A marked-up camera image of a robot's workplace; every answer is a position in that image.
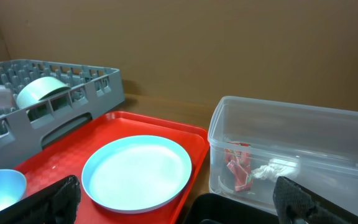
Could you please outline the light blue plate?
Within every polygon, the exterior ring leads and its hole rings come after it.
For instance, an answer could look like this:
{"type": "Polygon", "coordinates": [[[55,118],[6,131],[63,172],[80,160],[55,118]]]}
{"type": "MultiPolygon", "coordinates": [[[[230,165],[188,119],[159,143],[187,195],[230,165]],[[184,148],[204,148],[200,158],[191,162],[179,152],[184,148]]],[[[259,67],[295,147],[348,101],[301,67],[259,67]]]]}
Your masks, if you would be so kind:
{"type": "Polygon", "coordinates": [[[167,138],[140,135],[110,142],[86,161],[81,183],[88,197],[117,213],[145,213],[171,202],[186,186],[192,163],[167,138]]]}

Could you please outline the green bowl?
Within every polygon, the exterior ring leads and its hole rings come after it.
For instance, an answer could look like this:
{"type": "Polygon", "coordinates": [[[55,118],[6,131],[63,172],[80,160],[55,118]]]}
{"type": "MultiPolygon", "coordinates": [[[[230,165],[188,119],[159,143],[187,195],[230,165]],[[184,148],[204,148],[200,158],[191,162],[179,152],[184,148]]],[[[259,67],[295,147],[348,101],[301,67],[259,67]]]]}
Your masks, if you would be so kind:
{"type": "Polygon", "coordinates": [[[38,78],[26,85],[18,94],[16,103],[20,109],[35,105],[57,93],[67,91],[70,87],[54,77],[38,78]]]}

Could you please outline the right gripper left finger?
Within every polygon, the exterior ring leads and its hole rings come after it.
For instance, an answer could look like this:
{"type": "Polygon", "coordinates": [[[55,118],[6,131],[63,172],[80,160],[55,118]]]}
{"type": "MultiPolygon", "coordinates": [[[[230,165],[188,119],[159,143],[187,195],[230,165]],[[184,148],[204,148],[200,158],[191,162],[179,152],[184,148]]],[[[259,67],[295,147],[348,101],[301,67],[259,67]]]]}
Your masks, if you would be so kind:
{"type": "Polygon", "coordinates": [[[0,224],[74,224],[80,201],[80,181],[68,175],[1,210],[0,224]]]}

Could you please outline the red snack wrapper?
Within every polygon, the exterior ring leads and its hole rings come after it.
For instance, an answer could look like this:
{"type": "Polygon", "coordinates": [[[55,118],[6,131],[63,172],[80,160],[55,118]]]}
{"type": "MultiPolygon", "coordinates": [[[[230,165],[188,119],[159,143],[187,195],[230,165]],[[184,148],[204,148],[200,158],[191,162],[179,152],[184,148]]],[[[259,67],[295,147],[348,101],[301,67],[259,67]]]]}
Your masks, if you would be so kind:
{"type": "Polygon", "coordinates": [[[249,191],[253,185],[250,153],[225,148],[225,163],[234,176],[236,192],[249,191]]]}

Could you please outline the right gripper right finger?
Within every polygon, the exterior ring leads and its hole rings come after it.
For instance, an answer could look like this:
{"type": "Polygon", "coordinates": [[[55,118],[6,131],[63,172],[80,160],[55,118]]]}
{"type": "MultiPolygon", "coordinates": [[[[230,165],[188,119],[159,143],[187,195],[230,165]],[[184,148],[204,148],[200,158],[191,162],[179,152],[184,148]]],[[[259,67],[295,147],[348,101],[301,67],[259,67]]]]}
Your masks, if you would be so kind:
{"type": "Polygon", "coordinates": [[[284,176],[276,181],[273,203],[281,224],[358,224],[357,215],[284,176]]]}

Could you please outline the white tissue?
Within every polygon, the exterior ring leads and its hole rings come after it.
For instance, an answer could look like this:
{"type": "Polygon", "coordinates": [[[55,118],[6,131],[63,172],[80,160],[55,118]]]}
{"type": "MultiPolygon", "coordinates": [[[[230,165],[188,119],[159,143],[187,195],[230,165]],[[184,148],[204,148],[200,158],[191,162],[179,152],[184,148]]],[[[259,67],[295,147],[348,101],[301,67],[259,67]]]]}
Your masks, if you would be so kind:
{"type": "Polygon", "coordinates": [[[267,165],[252,170],[252,175],[256,179],[276,182],[280,176],[293,179],[298,176],[299,172],[300,166],[297,162],[271,159],[267,165]]]}

